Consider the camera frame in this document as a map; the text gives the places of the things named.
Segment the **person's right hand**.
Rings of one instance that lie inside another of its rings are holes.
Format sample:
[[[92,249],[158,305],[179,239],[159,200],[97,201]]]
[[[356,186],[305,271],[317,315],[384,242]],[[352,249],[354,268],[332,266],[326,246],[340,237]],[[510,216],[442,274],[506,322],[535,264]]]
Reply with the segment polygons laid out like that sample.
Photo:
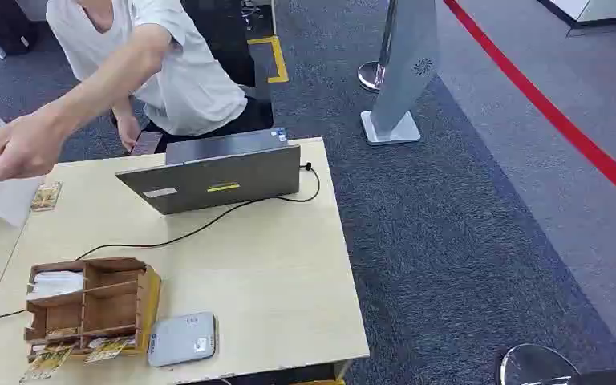
[[[115,121],[122,145],[127,152],[131,152],[141,133],[139,121],[132,113],[116,115]]]

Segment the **person's left hand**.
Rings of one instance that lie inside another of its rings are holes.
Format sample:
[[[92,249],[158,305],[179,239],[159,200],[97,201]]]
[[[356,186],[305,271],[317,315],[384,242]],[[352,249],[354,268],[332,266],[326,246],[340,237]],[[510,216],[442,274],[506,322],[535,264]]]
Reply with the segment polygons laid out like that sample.
[[[49,173],[75,129],[74,121],[46,108],[0,128],[0,182]]]

